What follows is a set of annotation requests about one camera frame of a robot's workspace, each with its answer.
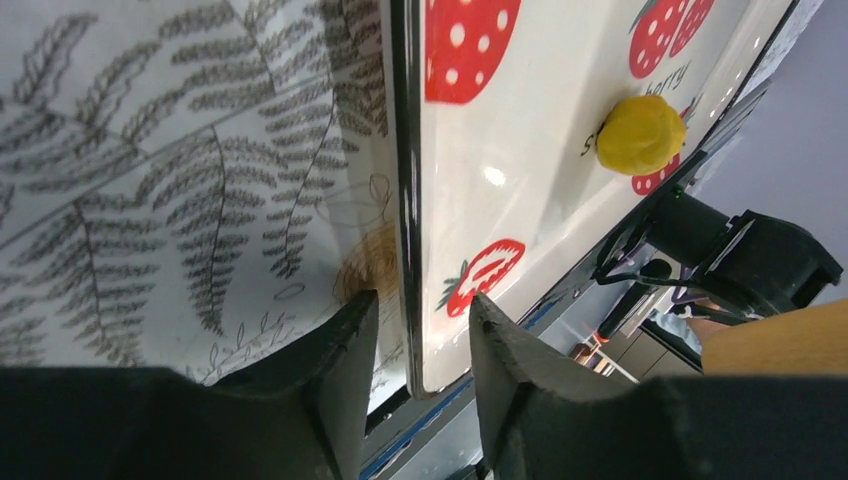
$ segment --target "strawberry print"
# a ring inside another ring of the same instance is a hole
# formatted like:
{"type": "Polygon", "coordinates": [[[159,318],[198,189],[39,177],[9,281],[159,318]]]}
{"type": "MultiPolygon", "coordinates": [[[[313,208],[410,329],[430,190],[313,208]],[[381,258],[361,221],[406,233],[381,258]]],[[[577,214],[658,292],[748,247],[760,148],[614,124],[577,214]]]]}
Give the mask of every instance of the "strawberry print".
{"type": "MultiPolygon", "coordinates": [[[[692,118],[692,115],[695,113],[695,107],[698,106],[698,103],[701,101],[701,96],[692,99],[692,102],[689,103],[689,106],[684,108],[682,112],[680,112],[680,118],[683,119],[684,123],[689,123],[689,119],[692,118]]],[[[657,187],[668,177],[677,170],[677,167],[680,166],[680,154],[671,157],[671,161],[668,162],[668,165],[664,166],[659,172],[654,172],[650,175],[636,175],[630,179],[631,186],[633,187],[633,191],[636,192],[636,195],[646,196],[656,190],[657,187]]]]}
{"type": "Polygon", "coordinates": [[[630,73],[645,78],[657,68],[668,51],[671,38],[689,0],[648,0],[630,31],[630,73]]]}
{"type": "Polygon", "coordinates": [[[692,37],[698,33],[698,29],[704,24],[710,9],[713,8],[715,0],[695,0],[692,8],[686,12],[686,18],[683,19],[683,26],[674,37],[674,42],[671,44],[671,57],[680,53],[684,47],[692,40],[692,37]]]}
{"type": "Polygon", "coordinates": [[[447,307],[449,317],[458,317],[478,293],[489,293],[524,256],[524,244],[504,238],[484,248],[471,260],[462,262],[459,277],[445,280],[442,300],[436,310],[447,307]]]}
{"type": "Polygon", "coordinates": [[[425,0],[424,98],[464,105],[506,53],[521,0],[425,0]]]}

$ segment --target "yellow pom-pom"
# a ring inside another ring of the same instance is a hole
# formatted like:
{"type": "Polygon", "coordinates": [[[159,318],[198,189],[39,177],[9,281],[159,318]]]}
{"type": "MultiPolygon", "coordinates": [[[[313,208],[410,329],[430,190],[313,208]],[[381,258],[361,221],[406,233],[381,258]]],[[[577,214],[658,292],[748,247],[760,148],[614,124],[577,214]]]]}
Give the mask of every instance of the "yellow pom-pom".
{"type": "Polygon", "coordinates": [[[625,175],[649,175],[680,152],[686,125],[665,99],[643,95],[613,108],[598,135],[598,159],[625,175]]]}

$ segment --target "metal frame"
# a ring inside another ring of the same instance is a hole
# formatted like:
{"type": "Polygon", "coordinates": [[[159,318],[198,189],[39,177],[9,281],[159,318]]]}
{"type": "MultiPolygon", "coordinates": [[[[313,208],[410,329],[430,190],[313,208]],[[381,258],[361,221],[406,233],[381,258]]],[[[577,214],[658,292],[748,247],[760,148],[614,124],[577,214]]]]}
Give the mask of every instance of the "metal frame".
{"type": "MultiPolygon", "coordinates": [[[[789,17],[795,10],[799,0],[794,0],[783,15],[781,21],[772,31],[762,51],[751,65],[745,79],[736,90],[728,107],[719,115],[712,128],[701,140],[698,148],[683,162],[681,167],[653,194],[642,200],[631,212],[613,228],[607,237],[602,239],[583,259],[571,270],[566,272],[536,304],[522,317],[521,325],[535,335],[544,331],[558,317],[546,315],[556,308],[565,310],[571,306],[593,283],[598,259],[608,250],[610,240],[615,240],[623,227],[632,224],[643,217],[659,197],[672,189],[683,190],[689,185],[698,168],[709,158],[701,147],[711,140],[714,132],[730,111],[741,92],[750,81],[753,73],[762,62],[777,34],[783,29],[789,17]]],[[[390,18],[392,26],[400,25],[401,31],[391,29],[392,60],[394,63],[393,79],[395,89],[395,118],[397,131],[398,154],[398,209],[400,236],[405,239],[399,242],[399,268],[402,268],[401,302],[403,318],[420,318],[421,302],[421,198],[420,198],[420,154],[419,136],[412,135],[420,127],[419,102],[420,82],[418,76],[418,60],[420,57],[418,12],[420,0],[392,0],[390,18]]],[[[409,358],[421,353],[421,325],[407,322],[408,338],[414,339],[409,345],[409,358]]],[[[415,362],[409,362],[409,374],[415,378],[420,375],[415,362]]],[[[462,376],[457,382],[438,394],[413,390],[413,396],[424,398],[414,400],[405,395],[394,397],[397,407],[394,411],[378,409],[375,414],[379,417],[369,418],[370,429],[363,446],[363,468],[361,480],[388,479],[411,458],[416,451],[423,448],[433,437],[444,428],[453,415],[463,411],[474,398],[471,386],[471,375],[462,376]]]]}

